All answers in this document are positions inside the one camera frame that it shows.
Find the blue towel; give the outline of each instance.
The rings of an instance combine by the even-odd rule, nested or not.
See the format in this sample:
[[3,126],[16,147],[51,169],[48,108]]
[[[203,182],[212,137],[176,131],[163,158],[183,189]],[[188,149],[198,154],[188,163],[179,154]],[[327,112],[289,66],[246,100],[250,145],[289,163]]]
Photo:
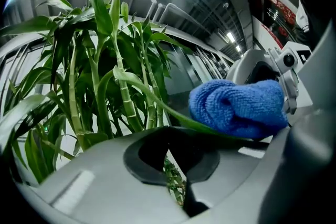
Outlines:
[[288,125],[284,95],[277,81],[238,86],[212,80],[192,90],[192,118],[228,135],[261,139]]

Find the microfiber cloth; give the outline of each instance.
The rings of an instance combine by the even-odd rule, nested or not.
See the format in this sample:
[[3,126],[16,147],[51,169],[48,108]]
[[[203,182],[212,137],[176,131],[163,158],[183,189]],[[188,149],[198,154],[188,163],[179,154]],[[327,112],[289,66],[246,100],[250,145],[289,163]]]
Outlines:
[[191,91],[189,109],[194,120],[220,132],[261,139],[288,125],[283,94],[273,80],[242,86],[212,80]]

